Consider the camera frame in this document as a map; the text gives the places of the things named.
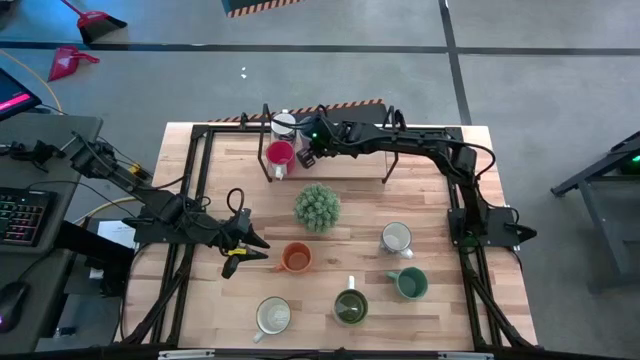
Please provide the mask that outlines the lavender mug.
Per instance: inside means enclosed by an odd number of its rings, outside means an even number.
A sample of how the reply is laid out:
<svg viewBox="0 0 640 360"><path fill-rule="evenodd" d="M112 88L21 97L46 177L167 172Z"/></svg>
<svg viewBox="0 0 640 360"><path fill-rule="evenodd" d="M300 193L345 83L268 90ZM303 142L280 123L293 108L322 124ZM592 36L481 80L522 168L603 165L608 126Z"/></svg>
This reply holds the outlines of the lavender mug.
<svg viewBox="0 0 640 360"><path fill-rule="evenodd" d="M309 147L312 140L314 118L307 116L298 123L298 145L297 149L302 150Z"/></svg>

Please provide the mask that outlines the orange faceted mug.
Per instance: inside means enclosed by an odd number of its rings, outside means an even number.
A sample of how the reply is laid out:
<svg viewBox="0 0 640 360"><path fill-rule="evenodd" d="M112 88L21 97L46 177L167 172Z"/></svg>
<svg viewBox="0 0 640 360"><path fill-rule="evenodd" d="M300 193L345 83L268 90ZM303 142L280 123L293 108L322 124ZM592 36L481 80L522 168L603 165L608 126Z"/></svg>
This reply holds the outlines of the orange faceted mug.
<svg viewBox="0 0 640 360"><path fill-rule="evenodd" d="M274 270L276 272L302 273L309 269L311 262L311 249L304 243L293 242L283 249L281 261L274 267Z"/></svg>

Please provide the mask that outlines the red dustpan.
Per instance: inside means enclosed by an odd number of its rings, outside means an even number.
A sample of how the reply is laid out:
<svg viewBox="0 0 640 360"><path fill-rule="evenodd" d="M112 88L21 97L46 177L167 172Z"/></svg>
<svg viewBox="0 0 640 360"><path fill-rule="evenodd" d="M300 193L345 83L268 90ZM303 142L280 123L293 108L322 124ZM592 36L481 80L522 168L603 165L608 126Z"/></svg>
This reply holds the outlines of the red dustpan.
<svg viewBox="0 0 640 360"><path fill-rule="evenodd" d="M56 49L50 68L48 81L52 82L76 72L81 60L97 64L100 59L90 54L81 52L75 46L61 46Z"/></svg>

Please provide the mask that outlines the yellow mug white interior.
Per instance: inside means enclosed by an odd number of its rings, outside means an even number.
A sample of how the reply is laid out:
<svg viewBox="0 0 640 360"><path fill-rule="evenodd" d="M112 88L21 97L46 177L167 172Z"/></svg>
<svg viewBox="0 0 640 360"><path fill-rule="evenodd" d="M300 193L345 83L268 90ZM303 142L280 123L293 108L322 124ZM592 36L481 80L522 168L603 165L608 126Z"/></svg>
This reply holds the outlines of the yellow mug white interior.
<svg viewBox="0 0 640 360"><path fill-rule="evenodd" d="M256 310L258 331L253 337L259 343L266 335L277 335L287 329L291 322L292 311L289 303L281 297L268 297Z"/></svg>

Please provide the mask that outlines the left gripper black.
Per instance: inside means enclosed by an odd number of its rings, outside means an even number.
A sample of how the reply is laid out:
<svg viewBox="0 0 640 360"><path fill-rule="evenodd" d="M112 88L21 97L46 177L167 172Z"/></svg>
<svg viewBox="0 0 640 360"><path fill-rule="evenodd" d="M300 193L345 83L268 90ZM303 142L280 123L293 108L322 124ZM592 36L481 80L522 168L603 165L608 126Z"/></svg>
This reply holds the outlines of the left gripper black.
<svg viewBox="0 0 640 360"><path fill-rule="evenodd" d="M225 258L222 277L230 279L242 262L268 259L265 253L248 248L247 245L269 249L270 245L250 227L248 208L238 210L220 230L219 252Z"/></svg>

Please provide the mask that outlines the artificial succulent in patterned pot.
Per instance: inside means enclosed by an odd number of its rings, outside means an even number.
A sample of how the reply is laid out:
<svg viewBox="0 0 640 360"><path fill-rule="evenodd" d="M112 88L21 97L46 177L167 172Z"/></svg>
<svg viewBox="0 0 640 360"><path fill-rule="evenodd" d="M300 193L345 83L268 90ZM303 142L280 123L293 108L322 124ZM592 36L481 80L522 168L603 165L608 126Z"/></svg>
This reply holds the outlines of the artificial succulent in patterned pot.
<svg viewBox="0 0 640 360"><path fill-rule="evenodd" d="M329 186L314 183L305 186L298 194L293 208L297 223L312 233L328 232L338 222L341 202L338 194Z"/></svg>

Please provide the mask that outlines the black metal stand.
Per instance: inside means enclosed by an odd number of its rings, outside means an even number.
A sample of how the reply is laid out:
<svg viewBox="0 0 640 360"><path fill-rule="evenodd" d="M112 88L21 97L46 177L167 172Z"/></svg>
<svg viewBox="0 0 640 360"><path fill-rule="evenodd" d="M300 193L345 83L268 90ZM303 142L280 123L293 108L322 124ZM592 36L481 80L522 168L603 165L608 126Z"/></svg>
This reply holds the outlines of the black metal stand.
<svg viewBox="0 0 640 360"><path fill-rule="evenodd" d="M640 131L553 187L551 193L562 197L572 190L581 193L613 265L611 278L591 283L590 291L640 287Z"/></svg>

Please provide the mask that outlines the sage green mug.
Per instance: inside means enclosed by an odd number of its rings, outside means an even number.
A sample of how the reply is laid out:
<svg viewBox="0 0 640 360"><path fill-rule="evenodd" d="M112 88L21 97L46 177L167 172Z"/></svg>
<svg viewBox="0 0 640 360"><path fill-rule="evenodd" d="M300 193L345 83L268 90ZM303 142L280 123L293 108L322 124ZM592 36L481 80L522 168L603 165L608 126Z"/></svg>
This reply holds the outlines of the sage green mug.
<svg viewBox="0 0 640 360"><path fill-rule="evenodd" d="M428 291L428 279L419 268L407 267L398 272L388 271L386 277L392 280L397 292L406 299L419 300Z"/></svg>

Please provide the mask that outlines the white mug blue leaf pattern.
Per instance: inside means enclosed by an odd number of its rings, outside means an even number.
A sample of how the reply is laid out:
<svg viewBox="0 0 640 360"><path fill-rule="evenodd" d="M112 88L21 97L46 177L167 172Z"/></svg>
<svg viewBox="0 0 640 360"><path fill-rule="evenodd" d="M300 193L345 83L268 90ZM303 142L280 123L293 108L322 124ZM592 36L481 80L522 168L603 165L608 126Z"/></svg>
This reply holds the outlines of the white mug blue leaf pattern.
<svg viewBox="0 0 640 360"><path fill-rule="evenodd" d="M294 144L297 138L296 118L286 109L273 116L271 133L276 140Z"/></svg>

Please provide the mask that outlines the white paper sheet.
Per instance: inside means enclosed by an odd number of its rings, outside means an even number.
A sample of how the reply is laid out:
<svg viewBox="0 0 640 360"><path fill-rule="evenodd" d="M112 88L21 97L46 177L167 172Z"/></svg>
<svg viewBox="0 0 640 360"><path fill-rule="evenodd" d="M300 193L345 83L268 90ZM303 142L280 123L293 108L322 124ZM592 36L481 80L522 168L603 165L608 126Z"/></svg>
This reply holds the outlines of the white paper sheet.
<svg viewBox="0 0 640 360"><path fill-rule="evenodd" d="M134 237L136 230L122 221L100 221L97 234L111 242L134 249L136 247Z"/></svg>

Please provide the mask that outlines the black computer mouse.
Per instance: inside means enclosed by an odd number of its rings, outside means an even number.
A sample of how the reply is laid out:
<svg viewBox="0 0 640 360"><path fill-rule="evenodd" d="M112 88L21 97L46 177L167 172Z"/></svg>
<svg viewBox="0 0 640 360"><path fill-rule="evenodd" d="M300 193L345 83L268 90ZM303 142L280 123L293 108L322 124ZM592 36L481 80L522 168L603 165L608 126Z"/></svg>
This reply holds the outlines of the black computer mouse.
<svg viewBox="0 0 640 360"><path fill-rule="evenodd" d="M0 333L12 331L20 321L30 285L15 281L0 289Z"/></svg>

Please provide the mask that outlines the grey desk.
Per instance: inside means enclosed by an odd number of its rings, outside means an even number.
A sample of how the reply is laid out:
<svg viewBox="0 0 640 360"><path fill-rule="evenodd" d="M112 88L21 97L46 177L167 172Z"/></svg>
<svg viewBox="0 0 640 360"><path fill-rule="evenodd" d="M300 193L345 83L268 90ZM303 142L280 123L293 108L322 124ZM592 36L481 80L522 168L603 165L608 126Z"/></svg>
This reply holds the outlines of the grey desk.
<svg viewBox="0 0 640 360"><path fill-rule="evenodd" d="M72 154L77 146L68 142L74 133L93 141L102 125L103 120L97 117L24 113L0 122L0 143L16 141L32 146L41 140ZM72 257L70 251L57 249L47 258L40 258L56 239L80 180L80 174L66 159L54 157L47 161L46 168L48 171L43 172L29 162L0 157L0 187L56 194L36 248L0 246L0 288L17 280L21 273L26 274L24 281L30 285L19 323L12 331L0 333L0 355L35 350L43 332L53 322L55 304L62 294L67 264Z"/></svg>

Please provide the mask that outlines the red mug white handle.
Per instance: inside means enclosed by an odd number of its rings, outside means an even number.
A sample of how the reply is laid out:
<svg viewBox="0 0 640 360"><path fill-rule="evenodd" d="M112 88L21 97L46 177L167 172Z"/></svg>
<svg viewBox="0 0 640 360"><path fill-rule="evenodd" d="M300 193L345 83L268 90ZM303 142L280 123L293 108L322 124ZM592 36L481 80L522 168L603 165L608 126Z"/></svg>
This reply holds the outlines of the red mug white handle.
<svg viewBox="0 0 640 360"><path fill-rule="evenodd" d="M289 142L272 142L266 150L266 157L275 178L278 180L283 180L295 169L295 151Z"/></svg>

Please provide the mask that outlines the monitor with pink screen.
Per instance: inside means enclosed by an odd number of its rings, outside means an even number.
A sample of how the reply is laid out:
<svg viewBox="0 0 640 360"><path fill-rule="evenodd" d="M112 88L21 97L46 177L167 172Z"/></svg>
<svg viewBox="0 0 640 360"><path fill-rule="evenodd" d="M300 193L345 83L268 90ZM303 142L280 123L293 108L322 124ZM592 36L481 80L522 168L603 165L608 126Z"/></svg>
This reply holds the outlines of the monitor with pink screen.
<svg viewBox="0 0 640 360"><path fill-rule="evenodd" d="M41 104L38 96L0 68L0 122Z"/></svg>

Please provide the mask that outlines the light grey mug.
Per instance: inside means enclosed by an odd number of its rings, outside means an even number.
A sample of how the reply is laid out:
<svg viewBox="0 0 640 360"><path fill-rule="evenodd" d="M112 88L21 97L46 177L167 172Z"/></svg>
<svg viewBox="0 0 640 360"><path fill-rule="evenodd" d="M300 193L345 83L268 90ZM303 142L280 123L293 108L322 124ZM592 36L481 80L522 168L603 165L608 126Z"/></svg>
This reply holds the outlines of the light grey mug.
<svg viewBox="0 0 640 360"><path fill-rule="evenodd" d="M386 252L399 255L402 258L412 259L414 257L411 243L412 233L404 223L389 223L381 233L380 247Z"/></svg>

